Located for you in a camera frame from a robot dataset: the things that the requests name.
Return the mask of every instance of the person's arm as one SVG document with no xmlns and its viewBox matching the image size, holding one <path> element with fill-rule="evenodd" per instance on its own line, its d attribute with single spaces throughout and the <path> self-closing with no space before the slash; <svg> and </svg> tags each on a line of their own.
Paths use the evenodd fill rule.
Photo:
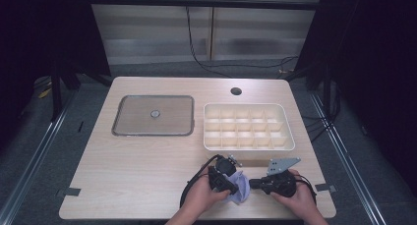
<svg viewBox="0 0 417 225">
<path fill-rule="evenodd" d="M 300 175 L 296 170 L 289 170 L 292 174 L 296 175 L 298 179 Z M 278 202 L 287 206 L 291 211 L 303 219 L 309 225 L 327 225 L 328 223 L 323 218 L 322 214 L 316 207 L 312 194 L 307 185 L 297 183 L 297 192 L 293 197 L 283 197 L 276 193 L 270 193 L 270 195 Z"/>
<path fill-rule="evenodd" d="M 191 187 L 182 207 L 166 223 L 167 225 L 193 224 L 205 211 L 209 210 L 216 202 L 227 198 L 229 190 L 221 193 L 213 192 L 209 186 L 209 169 L 203 170 L 203 176 Z"/>
</svg>

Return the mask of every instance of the black curtain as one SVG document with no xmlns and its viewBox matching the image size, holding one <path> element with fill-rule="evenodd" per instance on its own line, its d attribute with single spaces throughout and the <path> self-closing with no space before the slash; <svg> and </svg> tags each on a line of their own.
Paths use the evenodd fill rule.
<svg viewBox="0 0 417 225">
<path fill-rule="evenodd" d="M 1 146 L 13 136 L 36 79 L 57 64 L 69 84 L 76 73 L 110 75 L 89 4 L 64 0 L 0 0 Z"/>
<path fill-rule="evenodd" d="M 317 13 L 296 68 L 315 64 L 306 72 L 308 86 L 315 88 L 329 67 L 342 96 L 414 195 L 416 1 L 358 0 L 348 11 Z"/>
</svg>

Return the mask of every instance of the black cable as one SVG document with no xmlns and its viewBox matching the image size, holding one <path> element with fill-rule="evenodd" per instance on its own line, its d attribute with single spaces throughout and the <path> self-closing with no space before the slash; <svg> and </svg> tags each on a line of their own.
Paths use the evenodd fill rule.
<svg viewBox="0 0 417 225">
<path fill-rule="evenodd" d="M 317 131 L 317 130 L 319 130 L 319 129 L 321 129 L 323 126 L 318 126 L 318 127 L 316 127 L 315 129 L 312 129 L 312 130 L 309 130 L 308 131 L 308 133 L 312 133 L 312 132 L 314 132 L 314 131 Z"/>
<path fill-rule="evenodd" d="M 286 64 L 286 63 L 288 63 L 288 62 L 290 62 L 290 61 L 292 61 L 293 59 L 296 59 L 296 58 L 298 58 L 298 56 L 288 56 L 288 57 L 285 57 L 285 58 L 283 58 L 282 60 L 281 60 L 281 63 L 280 63 L 280 67 L 281 67 L 281 69 L 279 70 L 280 72 L 279 72 L 279 75 L 275 78 L 276 80 L 278 80 L 279 78 L 281 78 L 282 77 L 282 75 L 284 74 L 284 65 Z"/>
<path fill-rule="evenodd" d="M 310 183 L 310 181 L 306 177 L 304 177 L 304 176 L 301 176 L 301 175 L 297 175 L 297 176 L 301 177 L 304 180 L 296 179 L 295 182 L 302 183 L 302 184 L 306 185 L 309 188 L 310 193 L 312 194 L 312 198 L 313 198 L 314 204 L 317 204 L 317 200 L 316 200 L 316 195 L 317 194 L 314 192 L 313 186 Z"/>
<path fill-rule="evenodd" d="M 285 77 L 285 80 L 287 82 L 291 82 L 295 79 L 303 77 L 303 76 L 307 75 L 307 73 L 310 70 L 314 69 L 316 67 L 316 65 L 317 65 L 317 62 L 313 62 L 312 64 L 306 66 L 304 69 L 298 69 L 297 71 L 293 72 L 291 75 Z"/>
<path fill-rule="evenodd" d="M 275 67 L 282 67 L 282 65 L 285 65 L 286 63 L 292 61 L 293 59 L 297 59 L 298 56 L 288 56 L 288 57 L 284 57 L 279 64 L 275 64 L 275 65 L 268 65 L 268 66 L 259 66 L 259 65 L 244 65 L 244 64 L 231 64 L 231 65 L 205 65 L 202 64 L 206 67 L 210 67 L 210 68 L 219 68 L 219 67 L 248 67 L 248 68 L 259 68 L 259 69 L 270 69 L 270 68 L 275 68 Z"/>
<path fill-rule="evenodd" d="M 331 126 L 334 125 L 334 122 L 336 120 L 336 117 L 338 116 L 338 114 L 340 113 L 340 88 L 338 87 L 338 85 L 336 85 L 335 87 L 336 89 L 336 93 L 335 93 L 335 97 L 333 100 L 333 104 L 332 104 L 332 109 L 331 109 L 331 113 L 328 116 L 328 124 L 325 125 L 325 128 L 322 129 L 315 137 L 313 137 L 310 142 L 314 142 L 319 136 L 321 136 L 326 130 L 328 130 Z M 310 130 L 309 133 L 317 130 L 319 128 L 316 128 L 314 130 Z"/>
<path fill-rule="evenodd" d="M 305 115 L 301 115 L 301 118 L 303 119 L 311 119 L 311 120 L 323 120 L 323 117 L 311 117 L 311 116 L 305 116 Z"/>
<path fill-rule="evenodd" d="M 209 59 L 212 57 L 212 38 L 214 37 L 214 7 L 211 7 L 211 31 L 210 31 L 210 40 L 209 40 Z"/>
<path fill-rule="evenodd" d="M 204 164 L 203 166 L 202 166 L 202 168 L 199 170 L 199 172 L 197 172 L 194 176 L 193 176 L 193 178 L 190 180 L 190 181 L 188 181 L 187 182 L 187 186 L 185 186 L 185 189 L 184 189 L 184 191 L 183 191 L 183 193 L 182 193 L 182 195 L 181 195 L 181 199 L 180 199 L 180 207 L 182 207 L 182 205 L 183 205 L 183 203 L 184 203 L 184 201 L 185 201 L 185 198 L 186 198 L 186 196 L 187 196 L 187 193 L 188 193 L 188 191 L 191 189 L 191 187 L 193 187 L 193 185 L 200 179 L 200 177 L 201 176 L 204 176 L 204 175 L 200 175 L 202 172 L 203 172 L 203 170 L 205 170 L 205 168 L 206 167 L 208 167 L 209 166 L 209 164 L 211 164 L 212 163 L 212 161 L 213 160 L 215 160 L 216 158 L 220 158 L 220 157 L 222 157 L 221 155 L 219 155 L 219 154 L 217 154 L 217 155 L 215 155 L 215 156 L 213 156 L 212 158 L 210 158 L 207 162 L 206 162 L 206 164 Z"/>
<path fill-rule="evenodd" d="M 306 127 L 306 129 L 307 128 L 310 128 L 310 127 L 313 127 L 313 126 L 315 126 L 315 125 L 317 125 L 317 124 L 319 124 L 320 122 L 322 122 L 323 120 L 322 119 L 318 119 L 318 120 L 316 120 L 315 122 L 313 122 L 313 123 L 311 123 L 311 124 L 308 124 L 308 125 L 305 125 L 305 127 Z"/>
<path fill-rule="evenodd" d="M 199 64 L 199 65 L 200 65 L 200 67 L 201 67 L 203 70 L 205 70 L 205 71 L 207 71 L 207 72 L 211 72 L 211 73 L 214 73 L 214 74 L 218 74 L 218 75 L 221 75 L 221 76 L 225 76 L 225 77 L 227 77 L 227 78 L 231 78 L 230 76 L 228 76 L 228 75 L 224 75 L 224 74 L 222 74 L 222 73 L 220 73 L 220 72 L 216 72 L 216 71 L 211 71 L 211 70 L 208 70 L 208 69 L 206 68 L 206 65 L 204 65 L 204 64 L 202 64 L 202 63 L 200 63 L 200 61 L 197 59 L 197 57 L 196 57 L 196 52 L 194 51 L 193 37 L 191 36 L 190 10 L 189 10 L 189 8 L 188 8 L 188 7 L 186 7 L 186 8 L 185 8 L 185 10 L 187 11 L 187 24 L 188 24 L 188 35 L 189 35 L 189 42 L 190 42 L 190 50 L 191 50 L 191 54 L 192 54 L 192 56 L 193 56 L 194 60 L 197 62 L 197 64 Z"/>
</svg>

